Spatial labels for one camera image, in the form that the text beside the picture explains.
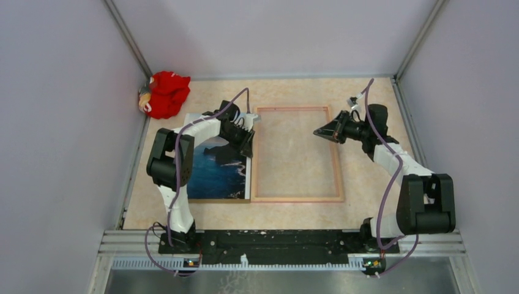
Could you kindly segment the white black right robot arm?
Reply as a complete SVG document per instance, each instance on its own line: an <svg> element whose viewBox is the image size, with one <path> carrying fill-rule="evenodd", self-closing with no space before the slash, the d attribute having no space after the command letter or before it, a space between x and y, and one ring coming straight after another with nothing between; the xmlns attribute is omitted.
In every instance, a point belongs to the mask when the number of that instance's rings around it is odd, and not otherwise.
<svg viewBox="0 0 519 294"><path fill-rule="evenodd" d="M387 107L368 105L363 120L355 120L354 114L355 111L342 110L313 134L338 144L348 139L359 141L363 152L391 176L378 215L366 219L361 226L360 247L376 252L390 248L404 236L454 231L452 177L425 168L387 134Z"/></svg>

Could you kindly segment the pink wooden picture frame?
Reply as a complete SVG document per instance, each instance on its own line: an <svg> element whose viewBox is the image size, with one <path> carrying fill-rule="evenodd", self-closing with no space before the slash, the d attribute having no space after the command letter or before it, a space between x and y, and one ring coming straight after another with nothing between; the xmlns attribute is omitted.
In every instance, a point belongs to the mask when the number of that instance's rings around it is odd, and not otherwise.
<svg viewBox="0 0 519 294"><path fill-rule="evenodd" d="M263 105L254 111L250 197L256 203L343 202L335 144L314 130L330 122L327 105Z"/></svg>

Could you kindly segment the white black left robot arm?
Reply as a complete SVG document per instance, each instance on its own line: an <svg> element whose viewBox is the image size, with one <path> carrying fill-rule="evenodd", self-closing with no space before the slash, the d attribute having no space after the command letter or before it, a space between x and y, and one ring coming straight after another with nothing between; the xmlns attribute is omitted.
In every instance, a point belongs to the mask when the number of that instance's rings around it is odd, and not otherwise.
<svg viewBox="0 0 519 294"><path fill-rule="evenodd" d="M166 209L166 240L182 253L196 246L196 225L189 208L188 183L193 173L195 150L209 140L219 138L224 145L204 148L204 157L218 165L246 162L253 157L254 124L259 115L241 113L231 101L220 108L198 114L176 129L157 131L147 161L146 173L158 187Z"/></svg>

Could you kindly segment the seascape photo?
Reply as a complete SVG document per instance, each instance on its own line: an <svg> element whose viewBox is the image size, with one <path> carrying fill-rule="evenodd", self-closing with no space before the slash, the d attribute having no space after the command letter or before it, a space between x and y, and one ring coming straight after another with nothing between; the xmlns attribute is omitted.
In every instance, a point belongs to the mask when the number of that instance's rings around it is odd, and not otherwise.
<svg viewBox="0 0 519 294"><path fill-rule="evenodd" d="M192 175L187 183L190 203L250 203L251 159L219 137L216 119L186 115L184 135L195 136Z"/></svg>

